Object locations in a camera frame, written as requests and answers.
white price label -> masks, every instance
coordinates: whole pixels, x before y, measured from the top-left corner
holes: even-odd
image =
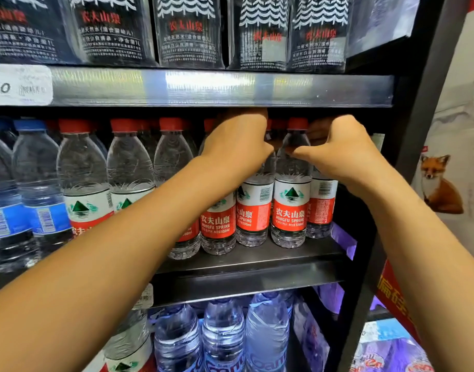
[[[52,99],[47,66],[0,64],[0,106],[47,106]]]
[[[132,310],[138,311],[139,309],[151,308],[153,304],[154,304],[154,288],[151,283],[147,283],[146,288],[144,288],[144,291],[142,291],[141,298],[137,300]]]

fox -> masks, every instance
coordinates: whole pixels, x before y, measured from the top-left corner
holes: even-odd
[[[451,156],[421,156],[421,187],[425,203],[436,213],[462,214],[463,200],[457,188],[444,179]]]

blue label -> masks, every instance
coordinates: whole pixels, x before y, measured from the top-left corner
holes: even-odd
[[[244,369],[244,366],[244,351],[241,351],[239,356],[229,362],[220,362],[218,360],[215,360],[208,354],[204,356],[205,372],[241,372]]]
[[[258,355],[248,348],[246,359],[252,370],[273,372],[284,368],[285,361],[287,360],[286,352],[287,347],[278,355]]]
[[[187,368],[186,370],[184,370],[183,372],[202,372],[202,367],[203,367],[203,353],[202,353],[202,350],[199,350],[199,354],[197,356],[197,359],[194,363],[192,363],[192,365]],[[160,366],[158,364],[158,372],[168,372],[166,371],[165,369],[162,368],[162,366]]]
[[[25,207],[19,203],[0,207],[0,238],[30,230]]]
[[[72,228],[64,202],[51,206],[30,207],[29,221],[36,235],[55,234]]]

person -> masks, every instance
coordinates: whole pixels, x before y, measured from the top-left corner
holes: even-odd
[[[201,212],[273,147],[266,110],[222,122],[201,156],[153,193],[69,242],[0,290],[0,372],[82,370]],[[326,143],[291,152],[369,207],[422,345],[437,370],[474,371],[474,259],[350,115]]]

